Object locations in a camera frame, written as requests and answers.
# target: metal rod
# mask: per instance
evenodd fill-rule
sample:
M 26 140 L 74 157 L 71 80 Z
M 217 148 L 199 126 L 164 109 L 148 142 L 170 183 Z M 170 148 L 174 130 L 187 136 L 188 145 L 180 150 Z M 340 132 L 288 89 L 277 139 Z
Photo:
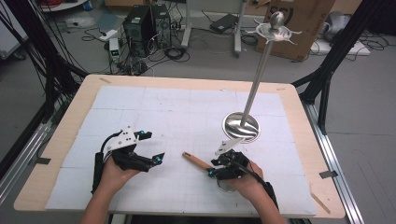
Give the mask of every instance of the metal rod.
M 254 97 L 256 96 L 257 89 L 260 86 L 260 82 L 262 80 L 262 75 L 264 74 L 265 65 L 267 64 L 268 57 L 271 54 L 272 47 L 274 45 L 274 41 L 270 41 L 264 49 L 262 53 L 262 58 L 260 59 L 259 66 L 257 67 L 256 76 L 254 77 L 253 84 L 251 85 L 250 94 L 247 98 L 247 105 L 245 106 L 244 115 L 241 119 L 241 127 L 245 126 L 247 122 L 248 113 L 250 112 L 250 108 L 253 105 Z

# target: gray floor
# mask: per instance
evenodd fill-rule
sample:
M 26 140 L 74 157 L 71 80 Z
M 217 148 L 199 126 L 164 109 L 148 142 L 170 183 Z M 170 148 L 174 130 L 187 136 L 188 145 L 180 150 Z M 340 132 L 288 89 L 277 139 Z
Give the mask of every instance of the gray floor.
M 101 10 L 96 9 L 90 15 L 98 21 Z M 205 17 L 196 20 L 204 21 Z M 117 20 L 114 28 L 121 21 Z M 108 65 L 103 43 L 83 42 L 84 35 L 83 30 L 63 33 L 68 49 L 85 69 L 93 73 L 102 71 Z M 253 47 L 243 45 L 243 52 L 236 58 L 230 53 L 233 37 L 195 31 L 192 36 L 198 40 L 188 48 L 189 61 L 161 63 L 143 76 L 253 79 L 261 56 Z M 386 39 L 396 44 L 395 36 Z M 395 56 L 396 48 L 387 47 L 382 51 L 372 50 L 370 56 L 360 56 L 355 62 L 344 60 L 332 79 L 327 131 L 365 223 L 396 223 Z M 310 56 L 303 63 L 293 63 L 272 56 L 263 81 L 291 83 L 315 71 L 323 59 Z M 43 102 L 43 91 L 30 60 L 7 60 L 0 64 L 0 159 Z M 1 205 L 0 223 L 77 223 L 80 213 L 26 213 L 13 209 L 13 202 L 32 168 L 28 166 Z M 348 223 L 346 218 L 311 221 Z

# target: desk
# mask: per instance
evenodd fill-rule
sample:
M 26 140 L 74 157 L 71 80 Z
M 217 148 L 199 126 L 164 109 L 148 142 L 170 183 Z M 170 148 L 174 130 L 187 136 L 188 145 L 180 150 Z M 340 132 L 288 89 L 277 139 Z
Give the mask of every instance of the desk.
M 45 211 L 64 157 L 74 143 L 78 129 L 84 121 L 96 93 L 104 85 L 173 88 L 191 90 L 249 91 L 250 82 L 162 77 L 115 77 L 90 75 L 85 78 L 75 99 L 67 109 L 56 132 L 44 150 L 42 157 L 51 158 L 48 165 L 37 164 L 26 181 L 14 207 L 21 211 Z M 345 210 L 330 178 L 322 179 L 319 173 L 327 166 L 318 142 L 310 127 L 297 91 L 290 84 L 262 83 L 260 92 L 279 94 L 288 117 L 291 132 L 315 199 L 316 217 L 342 218 Z

